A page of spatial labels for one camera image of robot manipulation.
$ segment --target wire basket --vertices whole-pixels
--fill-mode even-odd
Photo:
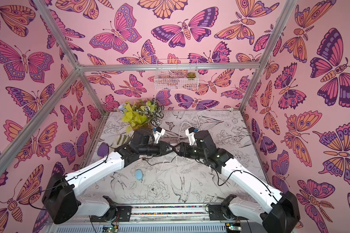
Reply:
[[[198,73],[198,60],[191,59],[193,63],[189,63],[190,59],[181,58],[179,61],[185,61],[180,64],[173,64],[171,68],[168,64],[162,64],[161,61],[168,63],[170,59],[157,59],[156,60],[156,74],[154,76],[154,86],[156,90],[163,90],[165,88],[169,90],[198,90],[199,85],[199,73]],[[196,77],[193,79],[187,78],[187,73],[193,72]]]

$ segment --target wall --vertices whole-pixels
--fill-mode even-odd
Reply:
[[[268,79],[261,76],[252,95],[257,109],[251,100],[245,110],[270,183],[299,199],[303,227],[298,232],[350,232],[350,1],[319,4],[332,2],[328,11],[320,7],[314,21],[304,14],[297,24],[292,12],[281,46],[271,54],[279,71]],[[298,4],[299,11],[310,11],[317,2]],[[332,70],[333,79],[322,82]],[[291,98],[285,106],[287,93]]]

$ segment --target metal frame bar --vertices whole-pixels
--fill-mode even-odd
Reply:
[[[43,121],[47,118],[49,113],[60,101],[61,97],[65,94],[68,88],[78,78],[78,70],[74,70],[64,82],[56,89],[56,91],[49,97],[47,102],[38,110],[35,116],[27,123],[19,135],[9,144],[9,146],[0,155],[0,176],[7,169],[7,167],[13,162],[13,159],[17,156],[22,147],[26,144],[29,138],[40,127]]]
[[[287,24],[287,21],[291,15],[293,9],[296,6],[296,3],[297,3],[297,0],[287,0],[285,2],[285,5],[284,5],[281,13],[280,13],[278,19],[276,20],[274,30],[272,31],[271,36],[267,42],[266,49],[263,52],[263,54],[259,60],[261,65],[258,68],[258,70],[256,70],[254,72],[254,75],[253,75],[253,77],[252,77],[252,79],[251,79],[251,81],[250,81],[250,83],[245,91],[244,98],[241,101],[240,108],[239,108],[239,110],[241,112],[244,111],[244,108],[248,102],[248,99],[252,95],[254,88],[255,88],[255,85],[257,84],[259,78],[262,75],[262,73],[265,69],[266,63],[271,56],[271,52],[274,50],[276,42],[279,39],[279,36],[280,36],[281,32],[283,31],[285,25]]]

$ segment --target cable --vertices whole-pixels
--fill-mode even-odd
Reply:
[[[91,220],[91,216],[90,216],[90,215],[89,215],[89,221],[91,222],[91,225],[92,225],[93,230],[95,231],[95,233],[97,233],[95,227],[93,226],[93,223],[92,223],[92,220]]]
[[[249,221],[248,221],[248,220],[246,220],[246,222],[247,222],[247,224],[248,224],[248,226],[249,226],[249,229],[250,229],[250,233],[252,233],[252,229],[250,228],[250,224],[249,224]]]

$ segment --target green object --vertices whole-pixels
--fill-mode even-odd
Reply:
[[[187,73],[187,78],[189,79],[194,79],[196,77],[196,73],[195,72],[189,72]]]

